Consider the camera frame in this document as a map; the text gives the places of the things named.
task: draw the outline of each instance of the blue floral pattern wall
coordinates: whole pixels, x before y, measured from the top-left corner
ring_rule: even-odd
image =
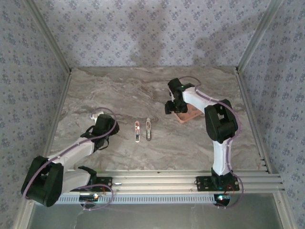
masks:
[[[35,0],[70,67],[236,66],[269,0]]]
[[[243,73],[270,161],[305,228],[305,2],[285,0]]]
[[[0,228],[10,229],[43,152],[66,73],[21,0],[0,1]]]

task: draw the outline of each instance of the marble tabletop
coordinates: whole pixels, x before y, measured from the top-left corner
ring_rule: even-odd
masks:
[[[75,167],[93,169],[202,169],[210,170],[214,152],[206,133],[204,115],[184,124],[166,115],[170,100],[167,83],[191,75],[202,81],[200,90],[216,99],[229,99],[242,123],[242,132],[232,145],[233,169],[259,169],[260,160],[246,108],[233,73],[215,68],[82,68],[73,69],[50,154],[70,144],[94,124],[90,113],[107,107],[116,114],[118,134],[107,149],[82,159]],[[182,79],[193,83],[193,79]],[[146,140],[145,122],[150,118],[152,140]],[[141,140],[134,140],[134,122],[141,126]]]

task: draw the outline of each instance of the purple cable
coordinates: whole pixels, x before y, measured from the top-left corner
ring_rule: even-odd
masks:
[[[229,111],[232,112],[232,114],[235,116],[235,119],[236,119],[236,121],[237,121],[237,126],[238,126],[237,132],[236,132],[235,136],[233,136],[232,138],[230,138],[230,139],[228,140],[228,142],[227,142],[227,144],[226,144],[226,152],[225,152],[225,161],[226,161],[226,163],[227,163],[227,168],[228,168],[228,170],[230,171],[230,173],[231,173],[234,177],[236,177],[236,178],[239,180],[239,183],[240,183],[240,185],[242,186],[242,187],[241,187],[242,190],[241,190],[241,194],[240,194],[239,199],[238,199],[235,203],[233,203],[232,205],[230,205],[230,206],[228,206],[228,207],[224,207],[224,208],[232,208],[232,207],[234,207],[235,205],[237,205],[237,204],[240,202],[240,200],[242,199],[243,194],[244,194],[244,184],[243,184],[241,178],[240,178],[238,175],[236,175],[235,173],[233,173],[232,169],[231,169],[230,166],[229,166],[229,148],[230,148],[230,145],[229,145],[229,144],[230,144],[230,142],[232,142],[234,139],[236,139],[237,136],[240,134],[240,131],[241,131],[241,122],[240,122],[240,120],[239,120],[239,118],[238,118],[237,113],[236,113],[232,108],[230,108],[227,104],[224,104],[224,103],[222,103],[222,102],[220,102],[220,101],[218,101],[218,100],[215,100],[215,99],[206,97],[206,96],[204,96],[204,95],[202,95],[202,94],[200,94],[200,93],[198,92],[198,89],[197,89],[197,88],[201,85],[201,81],[200,81],[199,79],[197,79],[196,77],[193,77],[193,76],[183,76],[183,77],[181,77],[181,78],[179,78],[179,79],[183,79],[183,78],[192,78],[192,79],[197,80],[197,81],[198,81],[198,85],[195,86],[195,92],[196,92],[196,94],[199,95],[200,97],[202,97],[203,99],[206,99],[206,100],[209,100],[209,101],[211,101],[211,102],[213,102],[213,103],[218,103],[218,104],[224,106],[225,108],[227,108]]]
[[[108,134],[110,134],[110,133],[114,130],[114,128],[115,128],[115,126],[116,126],[116,123],[117,123],[115,113],[114,113],[112,110],[110,110],[110,109],[108,109],[108,108],[106,108],[106,107],[99,107],[99,108],[95,109],[93,112],[96,112],[97,110],[101,110],[101,109],[108,110],[108,111],[110,111],[110,112],[112,113],[112,115],[113,115],[113,117],[114,117],[114,124],[113,124],[113,127],[112,127],[107,133],[105,133],[105,134],[103,134],[103,135],[101,135],[101,136],[88,138],[88,139],[85,139],[85,140],[83,140],[83,141],[80,141],[80,142],[78,142],[78,143],[76,143],[76,144],[70,146],[70,147],[67,148],[65,151],[63,151],[61,154],[59,154],[57,157],[54,157],[54,158],[50,159],[49,161],[47,161],[46,163],[44,163],[44,164],[36,171],[36,173],[33,175],[33,177],[30,179],[29,183],[28,183],[27,186],[25,187],[24,192],[23,192],[23,195],[22,195],[23,198],[27,199],[27,192],[28,192],[30,186],[32,185],[33,181],[34,181],[35,178],[38,176],[38,174],[39,174],[48,164],[50,164],[52,161],[56,160],[56,159],[59,158],[59,157],[64,156],[66,153],[68,153],[70,150],[73,150],[75,147],[77,147],[77,146],[79,146],[79,145],[81,145],[81,144],[83,144],[83,143],[85,143],[85,142],[89,142],[89,141],[94,140],[94,139],[99,139],[99,138],[105,137],[105,136],[107,136]],[[113,194],[113,190],[111,189],[111,187],[109,187],[109,186],[107,186],[107,185],[103,185],[103,184],[89,185],[89,186],[83,186],[83,187],[94,187],[94,186],[106,187],[106,188],[108,188],[108,189],[111,191],[111,193],[112,193],[112,197],[111,197],[110,201],[109,201],[106,205],[104,205],[104,206],[102,206],[102,207],[99,207],[99,208],[94,208],[94,210],[100,209],[100,208],[104,208],[105,206],[109,205],[109,204],[112,202],[112,200],[113,200],[113,195],[114,195],[114,194]]]

